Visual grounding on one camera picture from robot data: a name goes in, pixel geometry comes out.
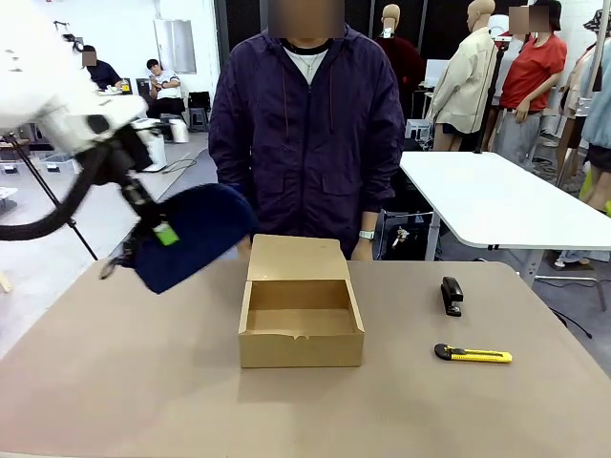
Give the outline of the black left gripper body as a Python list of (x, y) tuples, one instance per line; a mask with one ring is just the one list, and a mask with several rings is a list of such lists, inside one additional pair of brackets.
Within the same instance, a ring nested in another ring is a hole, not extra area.
[(147, 146), (132, 125), (117, 130), (110, 139), (110, 179), (141, 173), (153, 164)]

